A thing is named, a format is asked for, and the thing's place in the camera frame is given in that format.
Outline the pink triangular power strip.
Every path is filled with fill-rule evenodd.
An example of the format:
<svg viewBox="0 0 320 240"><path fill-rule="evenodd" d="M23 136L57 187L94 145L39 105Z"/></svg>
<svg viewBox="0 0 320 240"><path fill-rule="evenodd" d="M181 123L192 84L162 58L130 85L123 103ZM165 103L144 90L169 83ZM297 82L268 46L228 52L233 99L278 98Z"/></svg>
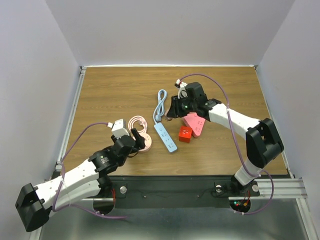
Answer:
<svg viewBox="0 0 320 240"><path fill-rule="evenodd" d="M184 116L182 118L182 121L187 127L192 129L192 136L194 138L200 137L206 121L203 117L200 117L197 115L197 113L192 112L189 113L187 116Z"/></svg>

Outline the pink round power strip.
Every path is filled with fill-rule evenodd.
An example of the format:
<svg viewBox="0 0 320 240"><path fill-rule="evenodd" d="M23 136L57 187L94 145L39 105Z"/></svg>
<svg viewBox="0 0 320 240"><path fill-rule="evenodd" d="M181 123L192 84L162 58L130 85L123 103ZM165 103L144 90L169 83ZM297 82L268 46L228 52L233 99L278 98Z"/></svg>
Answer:
<svg viewBox="0 0 320 240"><path fill-rule="evenodd" d="M147 134L145 132L141 132L140 136L142 136L144 138L145 147L143 149L140 149L139 152L140 153L146 153L147 151L149 151L151 149L152 138L151 138L151 136L149 134Z"/></svg>

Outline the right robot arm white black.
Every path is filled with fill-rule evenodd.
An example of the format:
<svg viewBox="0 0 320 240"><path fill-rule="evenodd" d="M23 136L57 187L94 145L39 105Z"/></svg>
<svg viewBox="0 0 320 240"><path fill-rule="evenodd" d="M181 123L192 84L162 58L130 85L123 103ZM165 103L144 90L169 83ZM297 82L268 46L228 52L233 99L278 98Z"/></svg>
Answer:
<svg viewBox="0 0 320 240"><path fill-rule="evenodd" d="M242 166L230 182L231 192L242 195L261 171L284 151L275 123L270 118L259 120L243 115L217 99L208 99L198 82L185 83L178 79L175 86L178 94L171 98L166 113L168 118L182 118L195 113L209 122L230 129L232 134L238 134L245 140L247 158L241 160Z"/></svg>

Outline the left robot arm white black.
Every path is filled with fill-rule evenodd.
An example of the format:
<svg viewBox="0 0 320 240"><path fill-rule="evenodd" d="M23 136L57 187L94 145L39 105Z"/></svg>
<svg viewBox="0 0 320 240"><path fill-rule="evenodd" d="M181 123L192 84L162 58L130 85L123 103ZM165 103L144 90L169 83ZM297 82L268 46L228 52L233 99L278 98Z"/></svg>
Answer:
<svg viewBox="0 0 320 240"><path fill-rule="evenodd" d="M15 208L24 229L39 229L56 213L76 202L111 193L109 174L123 166L131 154L145 148L145 138L135 129L118 138L112 137L113 145L98 150L74 169L38 185L24 185L17 197Z"/></svg>

